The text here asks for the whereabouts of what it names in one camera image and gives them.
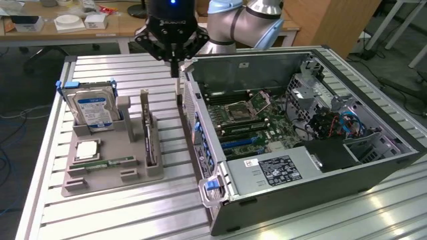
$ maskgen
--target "blue pcie slot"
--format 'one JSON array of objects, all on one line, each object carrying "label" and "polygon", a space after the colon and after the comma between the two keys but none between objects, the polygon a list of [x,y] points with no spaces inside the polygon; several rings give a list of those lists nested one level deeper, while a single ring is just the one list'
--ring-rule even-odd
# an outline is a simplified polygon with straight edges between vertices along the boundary
[{"label": "blue pcie slot", "polygon": [[249,145],[253,144],[256,141],[257,137],[252,137],[249,139],[244,139],[240,141],[233,141],[233,142],[225,142],[220,145],[221,149],[229,149],[233,147],[239,147],[239,146],[244,146],[244,145]]}]

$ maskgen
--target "gray floor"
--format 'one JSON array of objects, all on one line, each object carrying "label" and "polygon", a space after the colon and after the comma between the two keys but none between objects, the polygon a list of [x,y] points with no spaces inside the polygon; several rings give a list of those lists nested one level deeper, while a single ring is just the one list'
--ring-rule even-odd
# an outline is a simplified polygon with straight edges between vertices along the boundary
[{"label": "gray floor", "polygon": [[[369,32],[375,32],[384,18],[373,18],[367,26]],[[385,33],[396,26],[397,22],[392,22],[385,30]],[[373,73],[383,78],[388,78],[401,84],[408,85],[413,89],[421,89],[421,85],[416,83],[417,74],[413,69],[409,69],[412,58],[427,44],[427,36],[421,35],[412,29],[407,29],[401,38],[396,42],[391,50],[379,50],[385,54],[385,59],[375,57],[369,61],[364,61]],[[135,45],[133,53],[141,52],[141,49]],[[50,104],[54,96],[54,82],[60,77],[64,57],[57,52],[49,52],[41,60],[34,64],[34,74],[25,75],[22,73],[22,63],[25,59],[40,48],[30,47],[29,54],[22,55],[17,48],[10,48],[5,56],[0,57],[0,113],[12,109],[26,109],[37,105]],[[92,46],[74,45],[65,46],[64,49],[70,55],[111,55],[119,54],[119,46],[112,43],[100,44],[100,50],[93,51]],[[377,84],[376,78],[369,74],[367,68],[356,62],[351,65],[365,76],[365,78]],[[427,59],[419,63],[416,68],[427,72]],[[384,92],[401,105],[401,95],[385,88]],[[408,97],[407,107],[416,112],[423,110],[423,103]],[[32,116],[46,114],[49,109],[41,109]],[[419,116],[413,116],[424,126],[427,120]],[[10,120],[18,124],[22,119]],[[26,191],[33,174],[33,168],[38,155],[38,148],[44,136],[46,118],[32,119],[26,121],[26,132],[21,141],[5,149],[8,157],[16,166],[16,176],[12,174],[8,182],[0,187],[0,212],[13,203],[17,198],[17,192],[21,189],[21,196],[13,206],[13,211],[0,216],[0,239],[9,240],[14,238],[18,220],[21,217],[20,208],[24,206]],[[0,140],[13,131],[14,126],[0,122]],[[5,171],[0,171],[0,179],[4,178]]]}]

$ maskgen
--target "gray parts tray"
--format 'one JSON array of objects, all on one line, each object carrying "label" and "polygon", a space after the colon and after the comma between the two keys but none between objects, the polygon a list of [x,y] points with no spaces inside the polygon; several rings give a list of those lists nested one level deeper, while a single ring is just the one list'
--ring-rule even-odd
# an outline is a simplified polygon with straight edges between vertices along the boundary
[{"label": "gray parts tray", "polygon": [[[61,185],[64,197],[164,177],[157,119],[152,116],[147,122],[147,118],[129,119],[128,112],[121,111],[121,113],[124,120],[112,123],[115,130],[91,135],[86,125],[73,126]],[[81,143],[86,146],[82,151],[77,151]]]}]

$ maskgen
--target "white box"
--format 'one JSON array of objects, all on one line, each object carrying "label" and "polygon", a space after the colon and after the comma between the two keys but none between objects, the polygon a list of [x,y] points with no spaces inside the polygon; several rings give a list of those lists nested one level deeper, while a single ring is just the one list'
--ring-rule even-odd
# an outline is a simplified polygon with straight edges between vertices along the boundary
[{"label": "white box", "polygon": [[357,39],[357,42],[356,44],[353,45],[352,47],[352,50],[351,50],[351,54],[360,54],[364,50],[364,46],[368,45],[368,42],[371,40],[371,35],[367,34],[364,31],[360,33],[360,36],[359,36],[359,39]]},{"label": "white box", "polygon": [[12,22],[20,33],[40,32],[45,24],[41,16],[12,16]]},{"label": "white box", "polygon": [[105,29],[107,28],[107,17],[104,14],[88,15],[84,20],[86,29]]},{"label": "white box", "polygon": [[80,17],[74,15],[62,15],[54,19],[54,27],[58,34],[86,30]]}]

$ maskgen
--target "motherboard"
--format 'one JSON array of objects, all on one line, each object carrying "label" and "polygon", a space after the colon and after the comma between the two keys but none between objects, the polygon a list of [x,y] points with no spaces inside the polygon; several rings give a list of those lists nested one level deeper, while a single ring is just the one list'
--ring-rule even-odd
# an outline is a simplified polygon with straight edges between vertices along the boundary
[{"label": "motherboard", "polygon": [[207,103],[227,160],[283,151],[301,142],[284,114],[280,96],[267,90],[255,94],[247,91],[239,97],[227,95],[223,99],[215,96],[213,101],[208,97]]}]

